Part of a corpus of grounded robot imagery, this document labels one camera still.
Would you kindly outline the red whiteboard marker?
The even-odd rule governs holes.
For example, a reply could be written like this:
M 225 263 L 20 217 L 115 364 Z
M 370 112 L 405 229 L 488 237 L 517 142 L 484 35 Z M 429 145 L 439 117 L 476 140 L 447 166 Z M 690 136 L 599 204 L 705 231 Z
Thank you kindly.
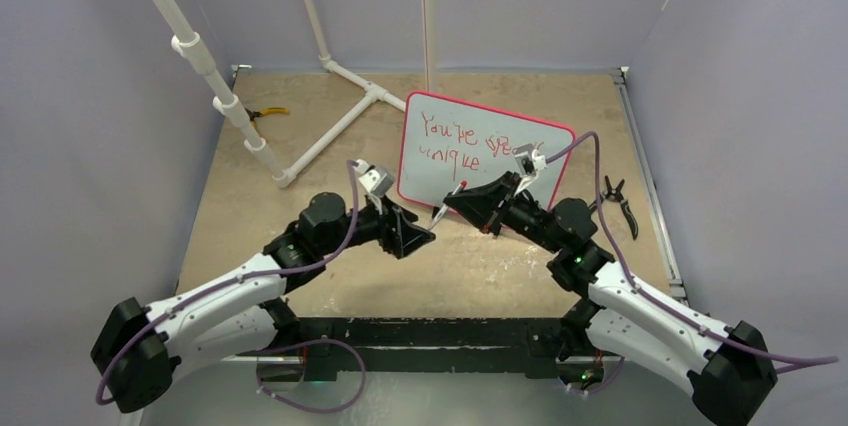
M 467 186 L 467 182 L 465 180 L 460 181 L 456 187 L 446 195 L 443 199 L 443 202 L 439 206 L 434 206 L 431 214 L 431 220 L 428 226 L 430 231 L 434 230 L 436 225 L 444 218 L 447 212 L 450 210 L 450 206 L 446 203 L 447 198 L 457 193 L 463 191 Z

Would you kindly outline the red-framed whiteboard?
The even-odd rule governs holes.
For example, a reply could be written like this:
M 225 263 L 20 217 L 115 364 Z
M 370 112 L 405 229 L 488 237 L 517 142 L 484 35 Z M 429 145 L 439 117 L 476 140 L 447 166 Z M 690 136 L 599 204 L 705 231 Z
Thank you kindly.
M 414 91 L 406 100 L 397 191 L 403 199 L 438 206 L 462 181 L 472 188 L 516 171 L 512 153 L 520 146 L 549 156 L 575 139 L 566 125 Z

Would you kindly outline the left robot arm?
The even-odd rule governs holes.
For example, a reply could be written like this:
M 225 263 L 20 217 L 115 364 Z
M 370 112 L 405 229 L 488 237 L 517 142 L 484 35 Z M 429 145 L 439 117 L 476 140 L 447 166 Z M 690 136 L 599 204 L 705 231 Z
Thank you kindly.
M 234 270 L 189 292 L 143 306 L 131 297 L 110 312 L 90 357 L 101 375 L 100 405 L 141 410 L 178 379 L 226 357 L 305 352 L 309 338 L 285 295 L 321 274 L 342 251 L 376 242 L 403 259 L 433 242 L 417 215 L 388 198 L 348 209 L 341 196 L 314 196 L 297 220 Z

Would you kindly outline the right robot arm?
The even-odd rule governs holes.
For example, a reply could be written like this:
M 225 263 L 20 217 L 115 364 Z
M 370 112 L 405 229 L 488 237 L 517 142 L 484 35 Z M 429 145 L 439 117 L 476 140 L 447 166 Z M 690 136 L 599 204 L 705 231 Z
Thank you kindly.
M 579 198 L 544 209 L 507 172 L 449 193 L 444 204 L 482 233 L 508 227 L 553 253 L 554 281 L 579 296 L 561 320 L 561 353 L 590 348 L 622 356 L 684 391 L 715 425 L 746 425 L 777 383 L 766 342 L 753 325 L 730 326 L 628 275 L 593 235 L 598 227 Z

